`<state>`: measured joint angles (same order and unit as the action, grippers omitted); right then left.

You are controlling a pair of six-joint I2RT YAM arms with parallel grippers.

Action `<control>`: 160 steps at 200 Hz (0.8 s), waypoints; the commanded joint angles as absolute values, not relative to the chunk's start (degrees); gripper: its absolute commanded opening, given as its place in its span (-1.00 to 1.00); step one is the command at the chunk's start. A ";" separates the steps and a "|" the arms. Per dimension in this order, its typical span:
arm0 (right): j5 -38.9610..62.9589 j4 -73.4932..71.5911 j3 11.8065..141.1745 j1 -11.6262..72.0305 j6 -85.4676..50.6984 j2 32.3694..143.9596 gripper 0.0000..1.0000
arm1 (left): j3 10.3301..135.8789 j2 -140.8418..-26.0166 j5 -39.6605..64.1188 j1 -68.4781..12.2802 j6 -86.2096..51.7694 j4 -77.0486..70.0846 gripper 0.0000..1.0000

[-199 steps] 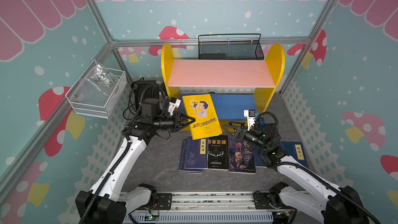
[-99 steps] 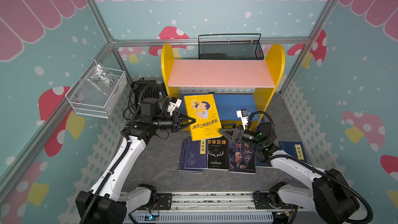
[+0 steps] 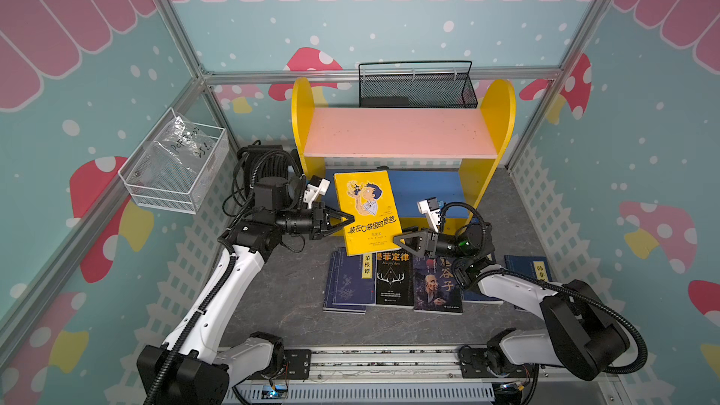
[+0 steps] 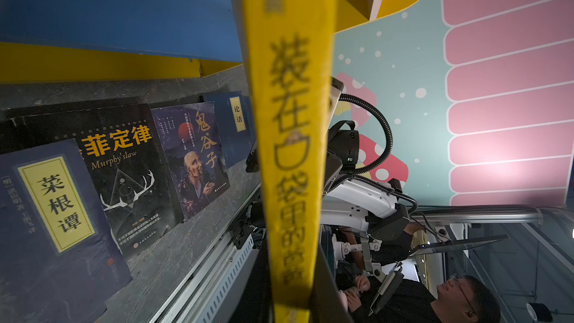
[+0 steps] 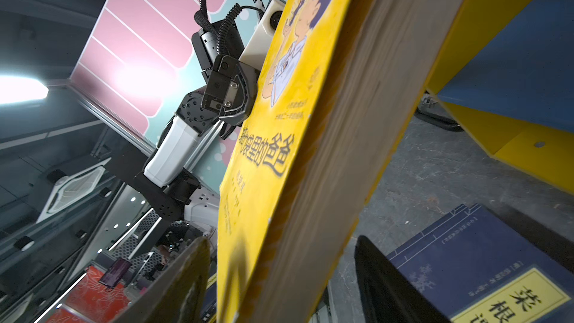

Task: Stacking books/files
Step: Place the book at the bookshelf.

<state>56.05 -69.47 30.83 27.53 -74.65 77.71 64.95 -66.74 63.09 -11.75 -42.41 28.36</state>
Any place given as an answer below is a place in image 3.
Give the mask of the black antler cover book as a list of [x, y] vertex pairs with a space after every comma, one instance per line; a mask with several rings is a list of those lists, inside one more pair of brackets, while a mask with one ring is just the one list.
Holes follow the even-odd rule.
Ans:
[[414, 306], [413, 262], [403, 250], [375, 254], [375, 305], [411, 309]]

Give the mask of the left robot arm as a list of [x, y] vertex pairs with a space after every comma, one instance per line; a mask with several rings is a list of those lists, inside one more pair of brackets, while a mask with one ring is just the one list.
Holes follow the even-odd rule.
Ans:
[[284, 236], [319, 240], [354, 223], [354, 217], [326, 206], [325, 178], [290, 182], [279, 176], [258, 180], [231, 225], [219, 236], [219, 262], [180, 324], [159, 346], [147, 345], [137, 369], [147, 404], [219, 404], [237, 384], [260, 375], [269, 382], [286, 375], [281, 337], [251, 334], [221, 350], [221, 339], [253, 279]]

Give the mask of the yellow cartoon cover book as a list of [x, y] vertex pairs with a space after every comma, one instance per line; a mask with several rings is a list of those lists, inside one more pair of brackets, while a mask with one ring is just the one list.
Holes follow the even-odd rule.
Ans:
[[343, 230], [347, 255], [398, 251], [401, 220], [388, 171], [337, 172], [333, 180], [340, 210], [354, 217]]

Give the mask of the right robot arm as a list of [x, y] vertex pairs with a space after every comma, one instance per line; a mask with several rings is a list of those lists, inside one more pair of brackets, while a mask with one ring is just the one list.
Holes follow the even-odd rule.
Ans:
[[588, 283], [551, 282], [497, 264], [492, 226], [470, 204], [439, 206], [429, 199], [418, 209], [429, 228], [394, 236], [397, 246], [419, 259], [451, 258], [450, 271], [461, 289], [476, 289], [532, 313], [545, 324], [542, 330], [508, 328], [492, 337], [480, 351], [481, 362], [492, 375], [507, 377], [530, 365], [563, 368], [592, 381], [601, 373], [625, 375], [646, 365], [649, 351], [641, 332], [602, 303]]

